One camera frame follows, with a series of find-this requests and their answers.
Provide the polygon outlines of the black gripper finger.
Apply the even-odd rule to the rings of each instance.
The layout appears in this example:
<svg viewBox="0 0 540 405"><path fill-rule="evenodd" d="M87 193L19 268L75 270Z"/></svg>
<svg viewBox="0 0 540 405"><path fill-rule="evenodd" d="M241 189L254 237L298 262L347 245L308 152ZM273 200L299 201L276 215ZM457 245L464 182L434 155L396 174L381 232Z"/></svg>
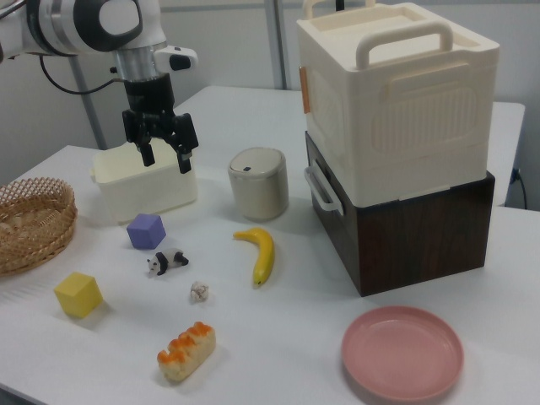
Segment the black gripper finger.
<svg viewBox="0 0 540 405"><path fill-rule="evenodd" d="M165 141L175 150L180 173L191 171L192 150L198 147L199 142L189 113L171 118Z"/></svg>
<svg viewBox="0 0 540 405"><path fill-rule="evenodd" d="M145 167L153 165L155 163L154 153L150 145L151 136L144 114L133 110L125 110L121 115L126 140L135 144Z"/></svg>

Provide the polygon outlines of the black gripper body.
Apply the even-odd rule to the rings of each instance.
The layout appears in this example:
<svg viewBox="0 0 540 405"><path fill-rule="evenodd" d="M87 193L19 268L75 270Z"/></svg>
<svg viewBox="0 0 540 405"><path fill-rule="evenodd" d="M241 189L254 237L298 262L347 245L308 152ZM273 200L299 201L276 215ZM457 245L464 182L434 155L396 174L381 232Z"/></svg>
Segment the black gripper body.
<svg viewBox="0 0 540 405"><path fill-rule="evenodd" d="M124 111L127 138L166 138L174 132L175 96L168 73L142 81L125 81L129 108Z"/></svg>

